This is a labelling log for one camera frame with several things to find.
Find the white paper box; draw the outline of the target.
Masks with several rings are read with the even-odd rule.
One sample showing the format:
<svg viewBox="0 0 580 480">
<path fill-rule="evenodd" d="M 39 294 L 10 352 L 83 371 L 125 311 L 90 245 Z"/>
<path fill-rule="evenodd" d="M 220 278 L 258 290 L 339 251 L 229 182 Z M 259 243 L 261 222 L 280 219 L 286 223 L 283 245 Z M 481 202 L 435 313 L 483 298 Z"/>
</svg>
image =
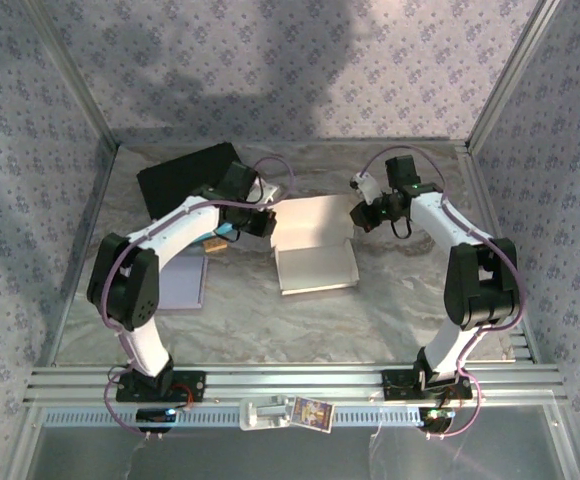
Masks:
<svg viewBox="0 0 580 480">
<path fill-rule="evenodd" d="M 341 194 L 289 199 L 274 207 L 270 244 L 283 295 L 358 284 L 351 208 L 351 197 Z"/>
</svg>

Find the lilac paper box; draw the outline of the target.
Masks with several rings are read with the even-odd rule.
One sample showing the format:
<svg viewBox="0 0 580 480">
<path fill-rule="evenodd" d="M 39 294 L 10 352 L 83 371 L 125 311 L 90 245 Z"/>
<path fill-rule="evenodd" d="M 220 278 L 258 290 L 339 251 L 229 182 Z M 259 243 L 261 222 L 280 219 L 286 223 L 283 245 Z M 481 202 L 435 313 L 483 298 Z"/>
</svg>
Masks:
<svg viewBox="0 0 580 480">
<path fill-rule="evenodd" d="M 160 311 L 201 309 L 204 299 L 207 258 L 177 255 L 159 275 Z"/>
</svg>

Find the black case with metal latches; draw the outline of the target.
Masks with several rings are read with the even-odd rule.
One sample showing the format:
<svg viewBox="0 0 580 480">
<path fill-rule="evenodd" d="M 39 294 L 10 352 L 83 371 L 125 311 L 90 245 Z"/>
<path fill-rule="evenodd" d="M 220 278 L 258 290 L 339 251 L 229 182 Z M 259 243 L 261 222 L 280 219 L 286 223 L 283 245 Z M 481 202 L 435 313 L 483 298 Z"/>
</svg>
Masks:
<svg viewBox="0 0 580 480">
<path fill-rule="evenodd" d="M 161 219 L 202 187 L 216 187 L 233 162 L 241 160 L 224 142 L 141 170 L 136 178 L 150 219 Z"/>
</svg>

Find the colourful printed card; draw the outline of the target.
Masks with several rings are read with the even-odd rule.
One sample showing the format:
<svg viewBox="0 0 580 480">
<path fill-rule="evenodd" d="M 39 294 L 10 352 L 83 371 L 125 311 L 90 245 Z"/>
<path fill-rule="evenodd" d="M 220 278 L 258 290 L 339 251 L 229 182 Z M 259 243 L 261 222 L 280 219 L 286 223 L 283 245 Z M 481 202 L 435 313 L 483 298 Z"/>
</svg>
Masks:
<svg viewBox="0 0 580 480">
<path fill-rule="evenodd" d="M 290 415 L 290 424 L 301 428 L 330 433 L 335 406 L 321 400 L 296 397 Z"/>
</svg>

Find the black right controller board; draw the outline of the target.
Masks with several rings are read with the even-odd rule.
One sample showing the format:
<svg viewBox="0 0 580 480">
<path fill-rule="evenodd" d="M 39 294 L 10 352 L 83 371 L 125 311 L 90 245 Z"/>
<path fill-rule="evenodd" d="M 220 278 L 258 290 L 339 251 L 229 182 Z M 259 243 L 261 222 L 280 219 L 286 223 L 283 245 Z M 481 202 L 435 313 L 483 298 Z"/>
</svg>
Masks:
<svg viewBox="0 0 580 480">
<path fill-rule="evenodd" d="M 449 408 L 420 408 L 419 429 L 426 434 L 443 435 L 451 427 L 455 411 Z"/>
</svg>

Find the black controller board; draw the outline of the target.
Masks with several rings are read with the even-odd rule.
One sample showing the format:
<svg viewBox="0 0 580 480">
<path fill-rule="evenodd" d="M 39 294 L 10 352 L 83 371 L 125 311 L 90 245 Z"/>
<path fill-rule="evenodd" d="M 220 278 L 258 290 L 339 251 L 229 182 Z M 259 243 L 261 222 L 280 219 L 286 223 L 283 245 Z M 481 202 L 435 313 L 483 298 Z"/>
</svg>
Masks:
<svg viewBox="0 0 580 480">
<path fill-rule="evenodd" d="M 449 408 L 420 408 L 419 429 L 426 434 L 443 435 L 451 427 L 455 411 Z"/>
<path fill-rule="evenodd" d="M 177 410 L 173 408 L 141 408 L 135 414 L 135 423 L 142 433 L 167 433 L 176 420 Z"/>
</svg>

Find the black left controller board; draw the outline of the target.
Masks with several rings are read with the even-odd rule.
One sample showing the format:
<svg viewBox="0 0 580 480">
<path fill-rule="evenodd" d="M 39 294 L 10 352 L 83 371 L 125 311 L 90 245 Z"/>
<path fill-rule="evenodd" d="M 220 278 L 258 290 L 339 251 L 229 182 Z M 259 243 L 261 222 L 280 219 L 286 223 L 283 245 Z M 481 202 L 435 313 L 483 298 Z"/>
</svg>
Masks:
<svg viewBox="0 0 580 480">
<path fill-rule="evenodd" d="M 141 408 L 135 414 L 135 423 L 142 433 L 167 433 L 176 420 L 177 410 L 173 408 Z"/>
</svg>

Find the grey metal panel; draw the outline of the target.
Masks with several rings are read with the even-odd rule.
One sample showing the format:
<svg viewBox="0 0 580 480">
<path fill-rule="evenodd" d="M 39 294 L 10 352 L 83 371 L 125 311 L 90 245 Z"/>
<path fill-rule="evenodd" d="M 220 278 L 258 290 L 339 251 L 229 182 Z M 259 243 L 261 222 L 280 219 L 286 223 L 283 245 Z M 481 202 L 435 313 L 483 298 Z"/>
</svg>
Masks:
<svg viewBox="0 0 580 480">
<path fill-rule="evenodd" d="M 565 480 L 539 436 L 485 426 L 443 441 L 406 428 L 142 440 L 116 428 L 43 430 L 26 480 Z"/>
</svg>

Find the aluminium rear rail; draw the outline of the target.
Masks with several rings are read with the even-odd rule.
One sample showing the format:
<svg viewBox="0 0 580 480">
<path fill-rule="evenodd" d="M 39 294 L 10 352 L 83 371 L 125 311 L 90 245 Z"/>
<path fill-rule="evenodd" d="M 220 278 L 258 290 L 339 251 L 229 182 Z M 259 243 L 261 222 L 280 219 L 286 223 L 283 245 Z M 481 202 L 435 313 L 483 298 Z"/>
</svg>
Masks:
<svg viewBox="0 0 580 480">
<path fill-rule="evenodd" d="M 166 139 L 160 142 L 146 142 L 133 141 L 119 143 L 119 147 L 143 148 L 143 147 L 168 147 L 168 148 L 204 148 L 215 144 L 224 143 L 224 140 L 208 140 L 208 141 L 175 141 L 173 139 Z M 396 146 L 398 144 L 411 146 L 452 146 L 457 148 L 468 148 L 469 142 L 467 140 L 449 139 L 442 137 L 422 137 L 422 138 L 364 138 L 364 139 L 311 139 L 311 140 L 228 140 L 234 146 L 307 146 L 307 145 L 354 145 L 354 146 Z"/>
</svg>

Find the aluminium side rail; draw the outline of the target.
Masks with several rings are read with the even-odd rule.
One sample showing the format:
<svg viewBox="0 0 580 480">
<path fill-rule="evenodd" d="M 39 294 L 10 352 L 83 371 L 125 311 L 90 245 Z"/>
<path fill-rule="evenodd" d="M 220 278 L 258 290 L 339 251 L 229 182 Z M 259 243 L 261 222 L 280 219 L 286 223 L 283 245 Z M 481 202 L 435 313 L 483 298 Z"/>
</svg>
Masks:
<svg viewBox="0 0 580 480">
<path fill-rule="evenodd" d="M 77 224 L 76 233 L 68 256 L 67 270 L 59 289 L 59 307 L 56 315 L 46 322 L 48 327 L 42 344 L 41 358 L 37 366 L 54 367 L 59 351 L 63 331 L 78 289 L 81 273 L 87 258 L 96 220 L 98 219 L 103 198 L 109 183 L 111 171 L 117 156 L 119 145 L 111 146 L 101 143 L 97 147 L 97 170 L 92 190 Z"/>
<path fill-rule="evenodd" d="M 470 197 L 470 203 L 477 211 L 478 225 L 482 230 L 487 230 L 497 237 L 502 237 L 501 227 L 496 218 L 496 212 L 480 166 L 472 158 L 464 143 L 459 142 L 455 146 L 455 152 L 461 175 Z M 516 362 L 541 362 L 540 355 L 536 350 L 536 341 L 529 328 L 526 316 L 522 318 L 514 329 L 509 330 L 508 334 Z"/>
</svg>

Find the aluminium mounting rail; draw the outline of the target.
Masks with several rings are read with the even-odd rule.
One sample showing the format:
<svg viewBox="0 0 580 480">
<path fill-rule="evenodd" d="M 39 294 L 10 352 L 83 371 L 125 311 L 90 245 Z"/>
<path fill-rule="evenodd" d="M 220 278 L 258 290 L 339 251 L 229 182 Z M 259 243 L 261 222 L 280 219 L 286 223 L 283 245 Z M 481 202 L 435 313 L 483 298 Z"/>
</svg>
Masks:
<svg viewBox="0 0 580 480">
<path fill-rule="evenodd" d="M 381 364 L 207 365 L 203 404 L 236 405 L 243 398 L 286 395 L 340 405 L 386 403 L 431 406 L 432 399 L 384 394 Z M 562 403 L 567 394 L 558 368 L 531 362 L 470 362 L 484 406 Z M 33 371 L 24 394 L 28 406 L 100 406 L 105 367 L 44 367 Z"/>
</svg>

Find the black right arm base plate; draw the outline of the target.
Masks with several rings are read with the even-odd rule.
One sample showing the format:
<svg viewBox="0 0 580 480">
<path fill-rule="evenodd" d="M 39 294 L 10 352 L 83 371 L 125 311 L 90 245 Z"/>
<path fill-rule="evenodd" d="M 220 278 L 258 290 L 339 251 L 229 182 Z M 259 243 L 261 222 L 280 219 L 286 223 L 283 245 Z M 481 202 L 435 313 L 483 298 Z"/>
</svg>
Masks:
<svg viewBox="0 0 580 480">
<path fill-rule="evenodd" d="M 386 401 L 473 398 L 471 382 L 465 376 L 426 383 L 422 371 L 387 369 L 381 371 L 381 386 Z"/>
</svg>

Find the aluminium corner post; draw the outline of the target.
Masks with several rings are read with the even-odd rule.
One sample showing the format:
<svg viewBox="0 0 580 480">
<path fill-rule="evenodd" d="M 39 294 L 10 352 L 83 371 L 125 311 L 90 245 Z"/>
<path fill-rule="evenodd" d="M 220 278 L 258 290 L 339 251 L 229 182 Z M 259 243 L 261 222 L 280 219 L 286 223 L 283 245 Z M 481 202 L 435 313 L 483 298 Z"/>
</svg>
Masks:
<svg viewBox="0 0 580 480">
<path fill-rule="evenodd" d="M 542 38 L 562 2 L 563 0 L 537 0 L 516 45 L 465 142 L 466 149 L 472 156 L 483 148 L 535 51 L 539 48 Z"/>
<path fill-rule="evenodd" d="M 70 54 L 59 29 L 55 26 L 42 0 L 18 0 L 28 15 L 66 87 L 83 111 L 90 126 L 109 151 L 116 151 L 115 140 L 103 113 L 88 88 L 85 78 Z"/>
</svg>

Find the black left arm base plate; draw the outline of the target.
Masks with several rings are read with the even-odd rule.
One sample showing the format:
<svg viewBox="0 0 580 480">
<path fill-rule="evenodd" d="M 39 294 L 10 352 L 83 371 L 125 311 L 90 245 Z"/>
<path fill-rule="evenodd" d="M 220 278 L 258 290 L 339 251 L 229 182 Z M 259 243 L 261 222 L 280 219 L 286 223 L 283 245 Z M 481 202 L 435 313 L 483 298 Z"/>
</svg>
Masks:
<svg viewBox="0 0 580 480">
<path fill-rule="evenodd" d="M 204 371 L 171 370 L 155 378 L 132 371 L 118 380 L 115 400 L 119 403 L 201 402 L 205 380 Z"/>
</svg>

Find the white plastic bracket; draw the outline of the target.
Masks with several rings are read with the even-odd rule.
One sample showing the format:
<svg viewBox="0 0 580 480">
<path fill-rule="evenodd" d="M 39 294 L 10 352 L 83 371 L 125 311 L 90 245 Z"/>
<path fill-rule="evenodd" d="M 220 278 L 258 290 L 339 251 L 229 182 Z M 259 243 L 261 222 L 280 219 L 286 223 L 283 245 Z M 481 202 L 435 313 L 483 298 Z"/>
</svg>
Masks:
<svg viewBox="0 0 580 480">
<path fill-rule="evenodd" d="M 242 431 L 286 428 L 290 425 L 290 398 L 285 395 L 244 398 L 239 404 Z"/>
</svg>

